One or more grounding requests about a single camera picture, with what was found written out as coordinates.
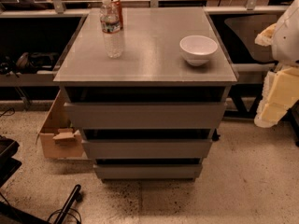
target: white bowl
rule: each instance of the white bowl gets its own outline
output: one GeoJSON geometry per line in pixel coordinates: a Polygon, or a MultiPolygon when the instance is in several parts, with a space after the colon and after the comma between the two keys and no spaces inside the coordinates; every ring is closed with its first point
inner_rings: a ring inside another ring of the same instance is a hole
{"type": "Polygon", "coordinates": [[[207,63],[216,52],[217,43],[203,35],[189,35],[181,39],[181,55],[187,63],[199,66],[207,63]]]}

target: concrete floor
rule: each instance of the concrete floor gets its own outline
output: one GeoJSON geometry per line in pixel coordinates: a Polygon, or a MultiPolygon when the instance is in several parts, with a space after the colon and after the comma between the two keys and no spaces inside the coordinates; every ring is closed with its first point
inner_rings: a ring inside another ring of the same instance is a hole
{"type": "MultiPolygon", "coordinates": [[[[299,148],[288,122],[271,129],[252,120],[225,119],[204,169],[195,182],[186,180],[107,181],[91,161],[48,160],[37,134],[49,104],[0,118],[0,134],[21,145],[14,156],[21,168],[0,188],[10,203],[47,219],[64,205],[76,184],[83,201],[74,207],[84,224],[201,223],[295,224],[299,219],[299,148]]],[[[71,218],[67,223],[75,223],[71,218]]]]}

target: red can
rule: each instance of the red can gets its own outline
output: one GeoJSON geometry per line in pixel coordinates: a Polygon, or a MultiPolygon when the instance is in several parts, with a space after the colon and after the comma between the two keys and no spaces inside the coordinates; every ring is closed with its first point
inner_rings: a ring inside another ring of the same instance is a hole
{"type": "Polygon", "coordinates": [[[121,6],[121,0],[112,0],[112,3],[118,8],[119,16],[120,16],[120,24],[121,24],[121,28],[123,28],[123,18],[122,18],[122,6],[121,6]]]}

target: gray tabletop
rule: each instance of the gray tabletop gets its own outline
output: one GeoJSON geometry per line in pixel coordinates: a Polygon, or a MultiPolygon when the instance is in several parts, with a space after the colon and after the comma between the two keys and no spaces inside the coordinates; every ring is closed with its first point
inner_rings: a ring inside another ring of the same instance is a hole
{"type": "Polygon", "coordinates": [[[200,7],[124,8],[124,53],[111,59],[105,52],[99,8],[91,9],[54,81],[74,85],[223,85],[236,82],[219,46],[200,67],[187,64],[179,41],[187,35],[218,40],[200,7]]]}

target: brown box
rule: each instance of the brown box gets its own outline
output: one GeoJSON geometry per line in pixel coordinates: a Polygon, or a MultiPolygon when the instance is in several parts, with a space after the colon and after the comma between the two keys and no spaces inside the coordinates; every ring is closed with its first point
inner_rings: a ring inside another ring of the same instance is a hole
{"type": "Polygon", "coordinates": [[[64,97],[58,93],[39,133],[45,158],[82,157],[82,138],[69,129],[70,120],[64,112],[64,97]]]}

